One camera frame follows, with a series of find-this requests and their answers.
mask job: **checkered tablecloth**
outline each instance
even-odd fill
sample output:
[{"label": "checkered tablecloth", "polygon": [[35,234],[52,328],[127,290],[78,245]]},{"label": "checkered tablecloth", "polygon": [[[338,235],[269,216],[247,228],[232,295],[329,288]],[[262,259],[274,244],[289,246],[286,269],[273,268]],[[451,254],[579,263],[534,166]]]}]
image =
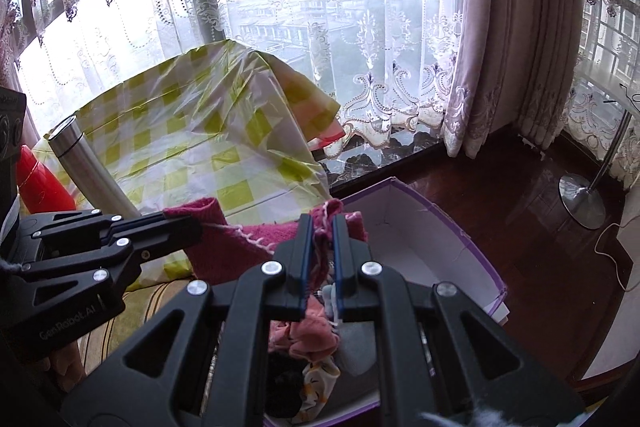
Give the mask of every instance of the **checkered tablecloth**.
[{"label": "checkered tablecloth", "polygon": [[[76,112],[103,165],[143,213],[204,196],[230,223],[296,219],[329,197],[307,142],[339,109],[272,55],[233,41],[166,60]],[[76,200],[91,208],[45,139],[33,149]],[[143,265],[130,289],[186,277],[184,252]]]}]

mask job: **thermos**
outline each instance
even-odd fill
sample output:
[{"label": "thermos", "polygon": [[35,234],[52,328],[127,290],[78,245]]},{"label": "thermos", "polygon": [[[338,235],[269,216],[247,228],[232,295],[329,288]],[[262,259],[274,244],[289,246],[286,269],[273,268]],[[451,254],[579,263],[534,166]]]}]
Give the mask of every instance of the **thermos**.
[{"label": "thermos", "polygon": [[141,216],[98,160],[75,115],[66,118],[51,131],[49,146],[66,173],[95,208],[127,218]]},{"label": "thermos", "polygon": [[74,198],[26,145],[20,149],[20,159],[15,166],[15,181],[20,190],[20,198],[31,214],[76,209]]}]

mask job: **striped cushion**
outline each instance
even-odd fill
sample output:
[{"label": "striped cushion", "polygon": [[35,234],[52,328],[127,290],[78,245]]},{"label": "striped cushion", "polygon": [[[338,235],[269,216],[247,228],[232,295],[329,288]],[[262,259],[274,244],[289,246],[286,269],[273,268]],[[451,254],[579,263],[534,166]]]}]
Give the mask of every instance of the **striped cushion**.
[{"label": "striped cushion", "polygon": [[80,357],[87,374],[187,286],[188,282],[188,279],[181,279],[125,294],[123,300],[126,308],[120,315],[78,340]]}]

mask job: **purple trim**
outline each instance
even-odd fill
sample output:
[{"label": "purple trim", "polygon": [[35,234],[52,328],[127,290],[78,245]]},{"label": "purple trim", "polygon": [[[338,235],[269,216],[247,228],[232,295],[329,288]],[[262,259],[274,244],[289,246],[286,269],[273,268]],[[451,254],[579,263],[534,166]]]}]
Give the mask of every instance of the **purple trim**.
[{"label": "purple trim", "polygon": [[[353,418],[354,416],[362,414],[370,409],[375,409],[376,407],[379,407],[379,406],[380,406],[380,400],[376,400],[375,402],[367,403],[362,407],[358,407],[353,411],[349,411],[348,413],[343,414],[342,416],[338,416],[337,418],[334,418],[332,420],[327,420],[326,422],[319,423],[316,427],[331,427],[331,425],[337,425],[338,423],[347,421],[349,418]],[[276,427],[267,418],[264,419],[264,421],[262,422],[262,425],[264,425],[265,427]]]},{"label": "purple trim", "polygon": [[443,222],[445,225],[449,227],[449,230],[451,230],[451,232],[453,232],[456,235],[456,237],[459,238],[462,244],[465,245],[465,247],[467,247],[469,251],[475,256],[475,258],[478,259],[482,267],[491,276],[491,279],[494,281],[498,292],[500,292],[500,294],[494,301],[491,311],[489,312],[489,315],[493,315],[495,311],[498,309],[498,307],[500,306],[500,304],[504,301],[504,298],[507,295],[507,286],[504,284],[504,281],[500,279],[498,272],[495,270],[492,264],[489,263],[488,259],[484,256],[484,254],[480,251],[480,249],[476,247],[476,244],[471,240],[471,238],[468,235],[466,235],[465,231],[462,230],[456,224],[456,222],[446,214],[446,212],[444,212],[439,206],[437,206],[437,204],[432,203],[423,195],[421,195],[419,192],[416,192],[412,188],[409,188],[407,185],[402,183],[398,178],[387,178],[386,180],[382,180],[381,182],[378,182],[375,185],[371,185],[370,187],[364,188],[364,190],[361,190],[360,192],[356,192],[351,196],[347,196],[342,200],[342,202],[345,204],[353,203],[353,201],[358,201],[360,198],[363,198],[364,196],[368,196],[372,192],[376,192],[377,190],[380,190],[381,188],[385,188],[388,185],[391,185],[395,188],[398,188],[399,190],[402,190],[402,192],[414,198],[414,200],[418,201],[418,203],[420,203],[422,206],[424,206],[425,208],[428,208],[432,214],[437,216],[438,219],[441,220],[441,222]]}]

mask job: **dark brown floor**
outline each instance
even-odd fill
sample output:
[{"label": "dark brown floor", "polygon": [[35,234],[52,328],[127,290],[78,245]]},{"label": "dark brown floor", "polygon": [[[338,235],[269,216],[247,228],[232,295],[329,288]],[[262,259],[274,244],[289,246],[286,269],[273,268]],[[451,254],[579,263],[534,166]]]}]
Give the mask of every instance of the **dark brown floor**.
[{"label": "dark brown floor", "polygon": [[[473,238],[508,286],[506,331],[569,381],[579,380],[590,364],[622,298],[612,262],[593,252],[600,231],[578,225],[559,200],[560,176],[591,178],[596,170],[563,137],[541,156],[501,132],[475,160],[438,152],[385,172],[410,183]],[[606,224],[619,220],[621,185],[607,177],[600,192]],[[603,241],[626,268],[625,282],[630,261],[613,237]],[[343,425],[378,425],[377,411]]]}]

